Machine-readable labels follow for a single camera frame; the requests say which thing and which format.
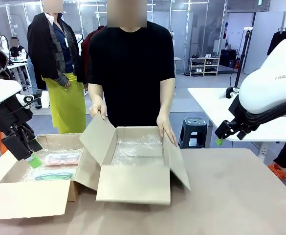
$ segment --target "black plastic stool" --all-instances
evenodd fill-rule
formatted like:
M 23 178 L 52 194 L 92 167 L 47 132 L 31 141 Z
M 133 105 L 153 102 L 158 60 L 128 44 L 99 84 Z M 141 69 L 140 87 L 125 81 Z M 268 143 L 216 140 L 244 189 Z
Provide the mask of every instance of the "black plastic stool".
M 187 117 L 183 121 L 178 145 L 180 148 L 204 148 L 207 136 L 207 123 L 198 117 Z M 197 139 L 196 146 L 190 146 L 190 140 Z

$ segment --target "blue shirt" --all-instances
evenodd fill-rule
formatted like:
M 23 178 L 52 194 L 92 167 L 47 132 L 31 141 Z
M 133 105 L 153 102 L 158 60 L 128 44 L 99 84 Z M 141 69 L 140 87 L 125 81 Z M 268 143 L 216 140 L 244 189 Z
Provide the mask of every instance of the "blue shirt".
M 62 14 L 58 14 L 58 24 L 60 25 L 61 29 L 64 32 L 64 27 L 63 24 L 60 20 Z M 60 42 L 61 49 L 63 51 L 64 59 L 65 59 L 65 64 L 66 64 L 66 73 L 73 72 L 73 66 L 72 66 L 72 60 L 70 56 L 70 50 L 66 46 L 66 41 L 65 41 L 65 35 L 64 33 L 59 29 L 59 27 L 54 23 L 53 24 L 54 32 L 56 34 L 56 37 L 58 38 Z

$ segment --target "cardboard box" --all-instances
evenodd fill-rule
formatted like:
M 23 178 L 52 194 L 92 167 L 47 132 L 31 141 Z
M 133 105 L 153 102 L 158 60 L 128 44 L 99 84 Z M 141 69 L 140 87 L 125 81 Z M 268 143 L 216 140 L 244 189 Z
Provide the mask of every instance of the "cardboard box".
M 38 136 L 43 148 L 81 149 L 80 134 Z M 62 215 L 76 201 L 78 183 L 97 189 L 100 166 L 83 150 L 73 180 L 20 182 L 29 164 L 7 151 L 0 157 L 0 219 Z
M 160 149 L 137 149 L 140 156 L 161 156 L 163 165 L 111 165 L 118 139 L 159 135 L 158 127 L 117 127 L 96 115 L 80 140 L 101 166 L 96 201 L 168 205 L 170 171 L 190 190 L 181 150 L 165 135 Z

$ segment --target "brown table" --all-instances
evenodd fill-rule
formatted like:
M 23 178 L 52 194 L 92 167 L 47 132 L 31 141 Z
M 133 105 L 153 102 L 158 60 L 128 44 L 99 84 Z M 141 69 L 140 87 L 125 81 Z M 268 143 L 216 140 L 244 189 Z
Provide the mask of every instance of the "brown table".
M 174 184 L 170 206 L 95 202 L 85 188 L 65 215 L 0 220 L 0 235 L 286 235 L 286 187 L 250 150 L 182 154 L 192 192 Z

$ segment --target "door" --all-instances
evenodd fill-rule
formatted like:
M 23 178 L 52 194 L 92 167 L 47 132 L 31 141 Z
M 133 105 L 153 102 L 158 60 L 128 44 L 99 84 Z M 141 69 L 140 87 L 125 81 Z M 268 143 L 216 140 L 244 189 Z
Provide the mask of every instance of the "door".
M 279 27 L 283 27 L 285 11 L 257 12 L 252 31 L 248 56 L 244 68 L 245 74 L 258 70 L 267 58 L 267 52 Z

